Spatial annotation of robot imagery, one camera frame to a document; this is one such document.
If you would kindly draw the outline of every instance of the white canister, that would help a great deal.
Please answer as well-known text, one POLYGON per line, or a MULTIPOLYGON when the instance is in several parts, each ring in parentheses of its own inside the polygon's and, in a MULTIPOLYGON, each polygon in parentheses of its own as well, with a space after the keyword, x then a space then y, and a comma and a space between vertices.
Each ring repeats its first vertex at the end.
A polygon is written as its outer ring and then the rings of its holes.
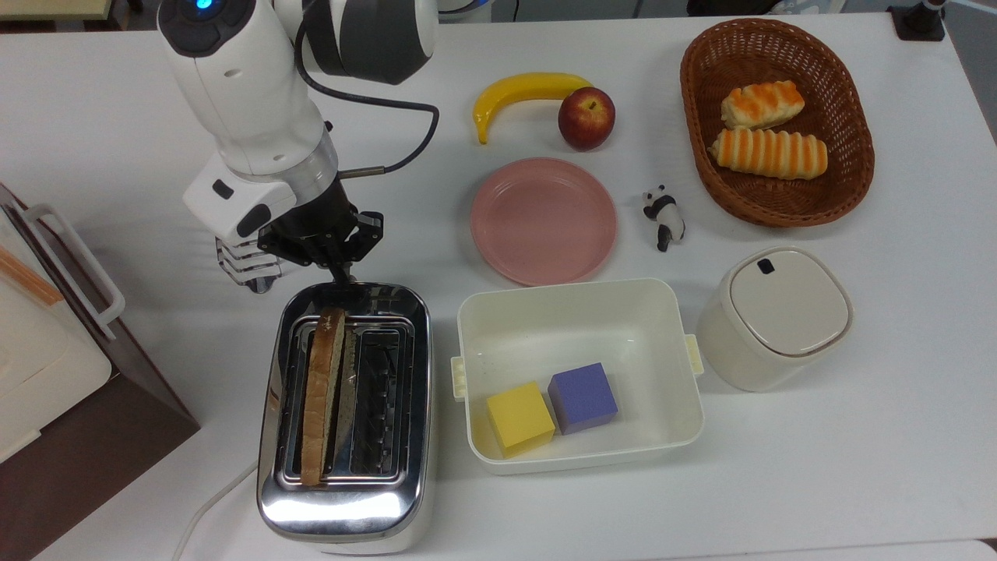
POLYGON ((728 383, 765 391, 838 346, 853 316, 847 292, 816 257, 772 248, 727 272, 700 315, 696 337, 728 383))

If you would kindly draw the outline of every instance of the yellow cube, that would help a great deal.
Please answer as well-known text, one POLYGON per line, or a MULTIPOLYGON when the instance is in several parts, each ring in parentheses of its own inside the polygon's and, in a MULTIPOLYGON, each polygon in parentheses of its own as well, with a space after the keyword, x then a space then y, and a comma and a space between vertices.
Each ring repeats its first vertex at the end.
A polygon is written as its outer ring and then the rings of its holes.
POLYGON ((489 397, 488 406, 503 458, 542 446, 554 435, 554 421, 535 381, 489 397))

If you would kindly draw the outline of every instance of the brown basket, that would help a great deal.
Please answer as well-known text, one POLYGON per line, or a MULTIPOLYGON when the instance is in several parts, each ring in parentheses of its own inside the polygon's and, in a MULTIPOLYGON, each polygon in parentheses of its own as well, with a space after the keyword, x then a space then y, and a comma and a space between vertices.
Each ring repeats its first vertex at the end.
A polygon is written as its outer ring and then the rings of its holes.
POLYGON ((851 74, 824 43, 777 20, 745 18, 711 27, 682 58, 682 100, 696 168, 725 211, 762 226, 833 222, 858 205, 875 159, 851 74), (828 145, 828 170, 809 181, 785 181, 721 168, 706 149, 724 123, 720 103, 734 88, 793 80, 806 105, 774 130, 814 135, 828 145))

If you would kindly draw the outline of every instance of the banana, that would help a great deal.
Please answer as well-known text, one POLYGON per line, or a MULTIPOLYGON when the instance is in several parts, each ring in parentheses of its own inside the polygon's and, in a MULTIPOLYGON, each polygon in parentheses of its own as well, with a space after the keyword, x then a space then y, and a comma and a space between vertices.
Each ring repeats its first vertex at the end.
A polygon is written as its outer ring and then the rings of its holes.
POLYGON ((580 76, 560 72, 527 72, 498 80, 475 101, 478 142, 489 142, 489 124, 503 107, 525 100, 562 100, 571 92, 591 85, 580 76))

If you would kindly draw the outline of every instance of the toaster slot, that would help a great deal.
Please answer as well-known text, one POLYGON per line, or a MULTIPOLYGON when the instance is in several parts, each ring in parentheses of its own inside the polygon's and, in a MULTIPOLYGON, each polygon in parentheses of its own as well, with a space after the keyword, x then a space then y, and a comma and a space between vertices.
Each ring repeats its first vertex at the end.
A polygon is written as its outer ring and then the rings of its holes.
MULTIPOLYGON (((315 320, 301 325, 288 368, 285 403, 286 443, 278 458, 285 484, 299 484, 301 429, 308 355, 315 320)), ((407 461, 411 400, 412 330, 407 322, 365 321, 350 317, 344 344, 354 359, 339 376, 323 483, 390 482, 407 461)))

